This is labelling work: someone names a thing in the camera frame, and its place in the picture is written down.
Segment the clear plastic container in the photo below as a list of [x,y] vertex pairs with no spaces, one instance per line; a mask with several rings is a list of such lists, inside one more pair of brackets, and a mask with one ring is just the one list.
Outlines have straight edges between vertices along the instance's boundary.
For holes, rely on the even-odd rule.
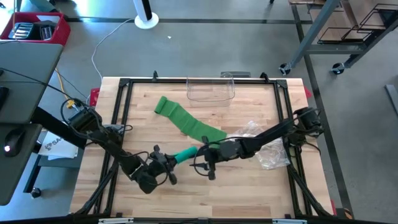
[[187,97],[191,106],[229,106],[235,97],[232,74],[224,73],[221,78],[187,77]]

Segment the cart wheel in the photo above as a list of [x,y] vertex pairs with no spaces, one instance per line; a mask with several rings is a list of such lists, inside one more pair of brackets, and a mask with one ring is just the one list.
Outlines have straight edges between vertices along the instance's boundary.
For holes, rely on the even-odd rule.
[[336,63],[332,66],[331,72],[333,72],[335,75],[340,75],[344,72],[344,65],[342,63]]
[[42,191],[40,189],[38,189],[37,187],[34,187],[30,194],[31,194],[32,198],[37,198],[42,195]]
[[290,73],[290,68],[286,69],[287,63],[283,63],[282,65],[279,66],[279,71],[282,73],[283,76],[287,75]]

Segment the butcher block tabletop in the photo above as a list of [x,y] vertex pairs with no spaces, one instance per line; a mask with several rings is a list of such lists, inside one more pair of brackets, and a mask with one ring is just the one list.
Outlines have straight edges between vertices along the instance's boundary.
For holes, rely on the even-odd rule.
[[[103,78],[96,105],[103,124],[111,122],[119,79]],[[293,111],[308,106],[302,80],[286,80]],[[125,90],[121,100],[118,123],[121,122],[126,92]],[[229,106],[192,107],[187,98],[185,84],[135,83],[127,119],[127,124],[133,129],[125,133],[125,151],[132,154],[140,151],[151,152],[154,145],[158,144],[161,152],[173,154],[191,146],[202,145],[181,133],[168,118],[154,113],[161,96],[180,103],[194,118],[229,134],[250,121],[256,122],[264,130],[279,122],[272,85],[237,84],[235,97]],[[317,143],[314,139],[307,140],[312,144]],[[333,213],[319,152],[308,145],[304,145],[302,149],[308,188],[325,210]],[[97,187],[104,153],[97,145],[86,147],[70,212],[81,208]],[[145,194],[120,169],[112,214],[122,212],[124,217],[151,218],[283,218],[285,214],[294,214],[286,167],[264,170],[256,157],[235,159],[217,163],[216,179],[208,180],[189,166],[192,163],[193,159],[189,159],[175,167],[174,173],[178,179],[176,185],[166,181],[151,194]],[[108,189],[104,191],[104,196],[107,194]],[[304,213],[299,187],[297,195]],[[106,197],[102,203],[103,208],[105,204]]]

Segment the clear plastic wrap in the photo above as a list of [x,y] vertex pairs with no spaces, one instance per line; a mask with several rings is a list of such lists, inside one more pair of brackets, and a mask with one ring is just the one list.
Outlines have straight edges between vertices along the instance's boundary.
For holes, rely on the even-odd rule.
[[[264,130],[254,121],[248,122],[245,127],[237,130],[227,137],[254,137]],[[273,140],[272,142],[261,147],[260,151],[256,152],[256,157],[260,161],[263,169],[276,169],[290,164],[287,157],[286,150],[283,146],[282,138]]]

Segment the red bin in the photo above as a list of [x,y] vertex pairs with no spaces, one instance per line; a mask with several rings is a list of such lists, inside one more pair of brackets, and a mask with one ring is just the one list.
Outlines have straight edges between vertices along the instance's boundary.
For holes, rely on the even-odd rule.
[[[63,14],[59,12],[15,12],[15,23],[17,22],[39,22],[41,21],[40,16],[43,16],[43,20],[46,20],[46,16],[58,16],[59,20],[55,26],[54,33],[50,40],[18,40],[20,42],[31,42],[31,43],[43,43],[43,44],[62,44],[65,46],[70,34],[70,26],[63,18]],[[9,40],[8,35],[10,34],[12,27],[12,18],[8,21],[8,24],[2,32],[0,39]]]

